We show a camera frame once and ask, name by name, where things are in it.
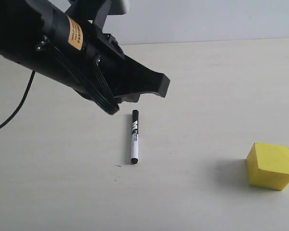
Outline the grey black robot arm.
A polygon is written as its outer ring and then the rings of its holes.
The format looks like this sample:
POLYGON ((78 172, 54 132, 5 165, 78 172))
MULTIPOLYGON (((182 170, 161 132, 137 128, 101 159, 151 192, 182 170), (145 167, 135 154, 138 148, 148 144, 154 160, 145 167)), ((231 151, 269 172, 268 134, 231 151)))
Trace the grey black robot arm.
POLYGON ((103 32, 115 0, 0 0, 0 55, 73 89, 106 113, 142 94, 165 97, 170 79, 127 56, 103 32))

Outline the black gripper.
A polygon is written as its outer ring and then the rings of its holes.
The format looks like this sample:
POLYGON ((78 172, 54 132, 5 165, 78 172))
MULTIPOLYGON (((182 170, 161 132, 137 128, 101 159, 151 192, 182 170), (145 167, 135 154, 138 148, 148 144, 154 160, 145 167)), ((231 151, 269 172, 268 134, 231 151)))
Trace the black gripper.
POLYGON ((122 0, 72 0, 66 11, 48 0, 0 0, 0 55, 72 88, 106 113, 142 94, 165 98, 171 80, 125 55, 103 32, 122 0))

